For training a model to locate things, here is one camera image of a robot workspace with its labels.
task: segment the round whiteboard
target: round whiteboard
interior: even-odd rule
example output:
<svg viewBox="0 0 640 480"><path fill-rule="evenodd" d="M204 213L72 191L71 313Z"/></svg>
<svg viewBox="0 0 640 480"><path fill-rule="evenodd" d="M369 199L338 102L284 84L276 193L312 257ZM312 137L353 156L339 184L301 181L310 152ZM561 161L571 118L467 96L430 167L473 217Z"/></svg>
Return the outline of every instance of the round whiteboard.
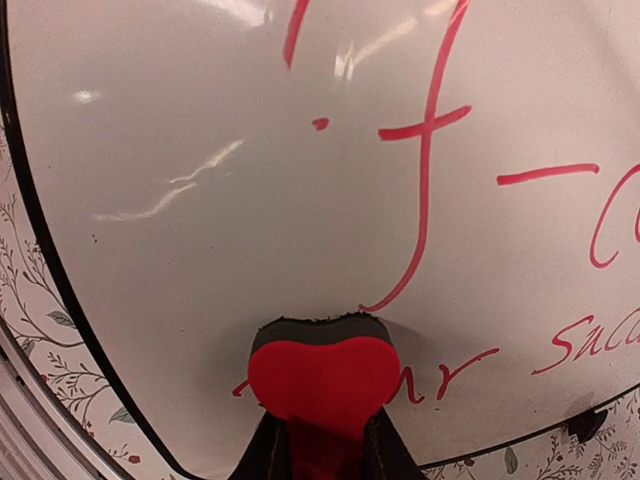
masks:
<svg viewBox="0 0 640 480"><path fill-rule="evenodd" d="M249 348L282 315L385 321L418 463L638 383L638 20L630 0L9 1L71 313L165 456L229 474L262 414Z"/></svg>

